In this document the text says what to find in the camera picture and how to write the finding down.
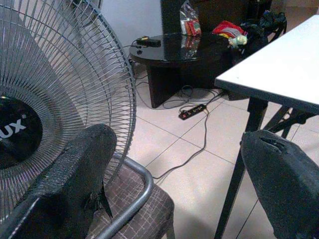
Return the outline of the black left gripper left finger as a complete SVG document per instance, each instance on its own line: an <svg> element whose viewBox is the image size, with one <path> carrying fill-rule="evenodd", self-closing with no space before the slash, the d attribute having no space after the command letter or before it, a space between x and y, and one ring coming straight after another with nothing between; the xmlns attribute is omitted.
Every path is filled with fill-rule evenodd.
<svg viewBox="0 0 319 239"><path fill-rule="evenodd" d="M94 213L109 210L104 175L117 137L97 124L69 141L0 226L3 239L83 239Z"/></svg>

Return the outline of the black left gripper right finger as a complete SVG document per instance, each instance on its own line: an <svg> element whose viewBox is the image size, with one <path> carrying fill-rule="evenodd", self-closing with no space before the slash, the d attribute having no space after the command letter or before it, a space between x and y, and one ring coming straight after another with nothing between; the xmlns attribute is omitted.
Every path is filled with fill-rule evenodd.
<svg viewBox="0 0 319 239"><path fill-rule="evenodd" d="M319 167L291 141L246 132L241 157L278 239L319 237Z"/></svg>

